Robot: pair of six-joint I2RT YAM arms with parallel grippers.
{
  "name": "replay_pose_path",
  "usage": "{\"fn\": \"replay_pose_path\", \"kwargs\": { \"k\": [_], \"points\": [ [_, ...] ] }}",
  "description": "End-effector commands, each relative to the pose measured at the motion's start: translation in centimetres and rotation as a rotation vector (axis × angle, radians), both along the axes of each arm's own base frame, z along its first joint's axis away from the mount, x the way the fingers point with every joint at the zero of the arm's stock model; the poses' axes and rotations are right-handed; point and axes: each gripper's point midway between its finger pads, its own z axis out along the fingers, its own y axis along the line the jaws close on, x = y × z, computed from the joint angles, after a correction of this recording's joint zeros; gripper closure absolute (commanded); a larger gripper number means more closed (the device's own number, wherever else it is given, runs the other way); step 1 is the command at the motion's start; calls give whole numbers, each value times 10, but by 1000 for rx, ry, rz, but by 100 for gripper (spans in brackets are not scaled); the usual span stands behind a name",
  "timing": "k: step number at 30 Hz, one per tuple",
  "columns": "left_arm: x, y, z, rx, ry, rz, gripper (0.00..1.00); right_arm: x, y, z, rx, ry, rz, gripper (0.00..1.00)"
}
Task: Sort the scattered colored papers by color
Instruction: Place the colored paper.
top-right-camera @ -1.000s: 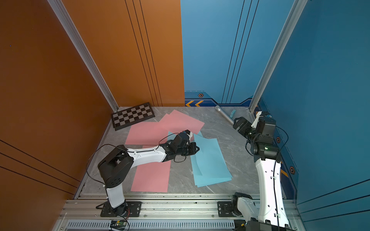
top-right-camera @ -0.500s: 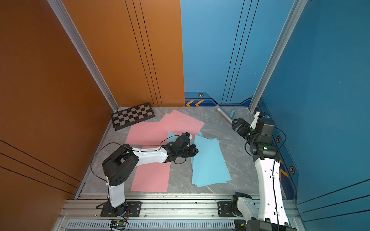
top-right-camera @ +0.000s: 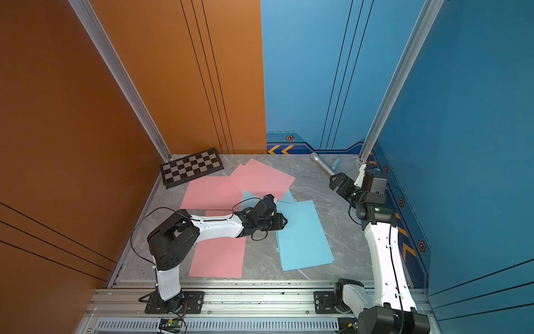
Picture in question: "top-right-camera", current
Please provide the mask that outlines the light blue paper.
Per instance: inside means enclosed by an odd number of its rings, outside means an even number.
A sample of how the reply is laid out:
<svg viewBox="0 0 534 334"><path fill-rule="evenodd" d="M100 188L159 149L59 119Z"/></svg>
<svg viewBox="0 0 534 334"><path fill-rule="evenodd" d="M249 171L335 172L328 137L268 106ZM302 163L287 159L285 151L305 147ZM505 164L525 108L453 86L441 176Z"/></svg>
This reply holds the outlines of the light blue paper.
<svg viewBox="0 0 534 334"><path fill-rule="evenodd" d="M257 196L251 194L248 191L243 191L243 193L242 193L242 203L240 204L239 208L241 210L243 210L246 207L253 207L258 203L258 201L259 201L259 199L258 199ZM278 204L278 203L295 203L296 200L292 196L292 193L288 190L281 199L275 199L274 202L276 204Z"/></svg>
<svg viewBox="0 0 534 334"><path fill-rule="evenodd" d="M279 202L279 213L288 223L276 232L281 267L284 271L317 267L334 262L315 204Z"/></svg>

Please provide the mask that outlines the pink paper small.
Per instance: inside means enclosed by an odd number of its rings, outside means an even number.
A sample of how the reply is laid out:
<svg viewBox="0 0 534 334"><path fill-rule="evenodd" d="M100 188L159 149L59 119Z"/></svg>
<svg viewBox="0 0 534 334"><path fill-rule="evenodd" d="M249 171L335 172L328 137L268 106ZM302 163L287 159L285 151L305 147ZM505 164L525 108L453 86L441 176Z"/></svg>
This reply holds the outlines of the pink paper small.
<svg viewBox="0 0 534 334"><path fill-rule="evenodd" d="M296 178L251 159L247 164L239 165L230 179L236 186L257 197L271 194L282 200Z"/></svg>

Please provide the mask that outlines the pink paper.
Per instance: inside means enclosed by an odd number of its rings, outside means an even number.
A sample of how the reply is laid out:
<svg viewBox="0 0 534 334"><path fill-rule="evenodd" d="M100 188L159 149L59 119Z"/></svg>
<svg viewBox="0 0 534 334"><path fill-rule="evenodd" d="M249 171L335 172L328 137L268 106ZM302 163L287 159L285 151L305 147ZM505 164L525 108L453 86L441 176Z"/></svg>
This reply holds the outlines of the pink paper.
<svg viewBox="0 0 534 334"><path fill-rule="evenodd" d="M230 210L241 201L242 193L230 177L204 176L189 182L180 208Z"/></svg>
<svg viewBox="0 0 534 334"><path fill-rule="evenodd" d="M237 217L226 221L229 210L208 210L205 217L195 216L193 224L199 228L190 277L241 278L246 238L240 237Z"/></svg>

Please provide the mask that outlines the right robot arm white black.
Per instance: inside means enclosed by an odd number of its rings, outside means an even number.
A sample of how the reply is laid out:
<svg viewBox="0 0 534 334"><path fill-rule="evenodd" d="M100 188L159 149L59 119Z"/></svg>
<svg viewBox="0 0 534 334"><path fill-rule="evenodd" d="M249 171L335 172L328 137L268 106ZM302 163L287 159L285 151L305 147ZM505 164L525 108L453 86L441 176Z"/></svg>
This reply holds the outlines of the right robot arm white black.
<svg viewBox="0 0 534 334"><path fill-rule="evenodd" d="M358 333L429 333L428 316L417 310L410 293L399 252L399 224L387 204L387 174L375 169L360 171L352 180L345 173L331 175L330 188L355 211L369 245L374 273L374 295L356 281L339 279L335 300L339 310L351 311Z"/></svg>

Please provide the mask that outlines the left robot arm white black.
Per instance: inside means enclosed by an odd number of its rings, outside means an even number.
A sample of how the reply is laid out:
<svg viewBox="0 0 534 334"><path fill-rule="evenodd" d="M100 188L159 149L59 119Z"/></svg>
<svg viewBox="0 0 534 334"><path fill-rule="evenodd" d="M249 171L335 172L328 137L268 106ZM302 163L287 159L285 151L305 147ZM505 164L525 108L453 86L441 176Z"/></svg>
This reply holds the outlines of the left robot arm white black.
<svg viewBox="0 0 534 334"><path fill-rule="evenodd" d="M186 297L180 283L179 266L198 242L224 237L243 238L257 231L279 231L287 224L287 218L277 210L275 197L271 194L260 198L254 207L232 210L225 216L201 217L186 210L172 213L147 236L157 279L154 295L161 311L185 311Z"/></svg>

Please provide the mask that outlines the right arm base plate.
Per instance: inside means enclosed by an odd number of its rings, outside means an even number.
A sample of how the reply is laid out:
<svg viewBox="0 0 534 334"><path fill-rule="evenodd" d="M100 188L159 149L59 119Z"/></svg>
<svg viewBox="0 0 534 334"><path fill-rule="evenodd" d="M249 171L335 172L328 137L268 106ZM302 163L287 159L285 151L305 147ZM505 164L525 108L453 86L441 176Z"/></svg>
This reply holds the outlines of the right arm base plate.
<svg viewBox="0 0 534 334"><path fill-rule="evenodd" d="M314 292L316 314L358 316L373 305L373 299L365 291L349 289L347 292L342 292L340 296L335 296L334 292L330 291Z"/></svg>

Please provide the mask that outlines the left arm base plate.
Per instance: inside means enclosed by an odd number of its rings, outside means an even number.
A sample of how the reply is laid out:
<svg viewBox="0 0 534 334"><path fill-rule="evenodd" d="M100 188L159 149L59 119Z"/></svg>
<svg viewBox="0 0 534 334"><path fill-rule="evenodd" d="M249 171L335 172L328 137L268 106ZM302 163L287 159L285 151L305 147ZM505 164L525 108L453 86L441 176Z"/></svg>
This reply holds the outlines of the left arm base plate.
<svg viewBox="0 0 534 334"><path fill-rule="evenodd" d="M140 303L145 304L146 314L169 314L180 315L200 314L204 303L204 292L184 292L164 301L157 291L150 292L139 298Z"/></svg>

